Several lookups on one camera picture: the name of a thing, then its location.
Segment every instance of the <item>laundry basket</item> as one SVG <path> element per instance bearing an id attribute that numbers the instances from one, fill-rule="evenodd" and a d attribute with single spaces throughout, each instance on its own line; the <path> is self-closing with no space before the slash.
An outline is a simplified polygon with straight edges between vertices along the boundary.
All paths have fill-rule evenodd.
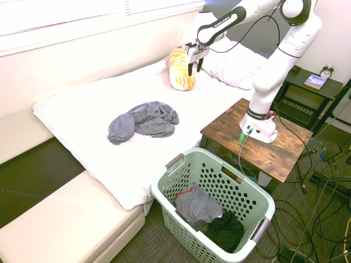
<path id="1" fill-rule="evenodd" d="M 244 236 L 227 253 L 202 232 L 195 231 L 176 213 L 176 195 L 196 182 L 244 226 Z M 169 162 L 155 177 L 152 194 L 162 207 L 163 220 L 181 244 L 203 263 L 244 261 L 255 248 L 275 211 L 270 195 L 237 169 L 201 148 L 192 148 Z"/>

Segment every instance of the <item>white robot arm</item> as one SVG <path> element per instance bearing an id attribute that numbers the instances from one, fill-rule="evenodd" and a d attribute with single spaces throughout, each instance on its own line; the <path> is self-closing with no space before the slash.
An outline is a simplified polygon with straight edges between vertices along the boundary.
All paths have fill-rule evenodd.
<path id="1" fill-rule="evenodd" d="M 243 0 L 214 23 L 199 28 L 197 40 L 190 45 L 186 56 L 189 75 L 193 63 L 199 61 L 199 71 L 210 45 L 223 39 L 226 31 L 235 25 L 269 15 L 280 4 L 280 13 L 291 26 L 267 63 L 254 77 L 255 92 L 240 122 L 244 134 L 250 134 L 250 137 L 266 143 L 276 139 L 278 132 L 269 110 L 288 72 L 310 47 L 322 27 L 321 20 L 313 13 L 316 1 Z"/>

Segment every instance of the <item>pillow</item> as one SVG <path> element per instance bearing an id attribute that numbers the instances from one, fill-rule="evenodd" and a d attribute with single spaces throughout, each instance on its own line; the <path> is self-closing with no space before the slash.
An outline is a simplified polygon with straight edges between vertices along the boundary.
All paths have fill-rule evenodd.
<path id="1" fill-rule="evenodd" d="M 237 42 L 225 37 L 210 47 L 216 51 L 226 51 Z M 252 50 L 238 44 L 231 51 L 217 53 L 212 50 L 203 59 L 202 69 L 209 75 L 227 85 L 251 89 L 255 74 L 266 63 L 267 59 Z"/>
<path id="2" fill-rule="evenodd" d="M 185 62 L 186 51 L 182 48 L 173 50 L 168 56 L 169 80 L 174 89 L 191 90 L 195 85 L 194 73 L 189 77 L 188 64 Z"/>

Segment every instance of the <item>yellow pillow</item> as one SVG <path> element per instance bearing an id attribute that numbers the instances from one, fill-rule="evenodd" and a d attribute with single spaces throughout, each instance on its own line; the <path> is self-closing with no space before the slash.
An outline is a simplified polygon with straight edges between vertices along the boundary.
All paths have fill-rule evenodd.
<path id="1" fill-rule="evenodd" d="M 177 48 L 168 57 L 169 79 L 177 90 L 190 90 L 195 85 L 195 75 L 188 74 L 188 64 L 185 62 L 186 50 Z"/>

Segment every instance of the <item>wall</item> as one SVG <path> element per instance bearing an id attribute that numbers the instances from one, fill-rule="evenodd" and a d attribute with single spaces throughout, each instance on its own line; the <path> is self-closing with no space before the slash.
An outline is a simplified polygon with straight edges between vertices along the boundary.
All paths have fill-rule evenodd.
<path id="1" fill-rule="evenodd" d="M 216 17 L 221 17 L 232 9 L 240 0 L 206 0 L 204 11 L 213 12 Z M 314 8 L 315 14 L 322 20 L 323 28 L 319 32 L 314 43 L 306 51 L 304 56 L 297 63 L 298 66 L 319 73 L 327 64 L 334 66 L 335 71 L 332 78 L 344 84 L 351 78 L 351 10 L 350 0 L 319 0 Z M 277 11 L 273 15 L 277 20 L 281 38 L 288 32 L 289 25 L 282 19 Z M 230 29 L 227 36 L 231 40 L 238 41 L 250 28 L 253 22 L 248 22 Z M 263 19 L 256 24 L 247 37 L 242 41 L 246 47 L 255 52 L 272 53 L 277 43 L 277 30 L 273 21 L 267 22 Z M 339 106 L 334 110 L 338 114 L 348 102 L 348 95 L 345 96 Z M 340 118 L 351 123 L 351 103 L 340 114 Z M 351 128 L 342 123 L 334 122 L 334 125 L 351 133 Z"/>
<path id="2" fill-rule="evenodd" d="M 164 58 L 196 13 L 0 57 L 0 119 L 64 90 Z"/>

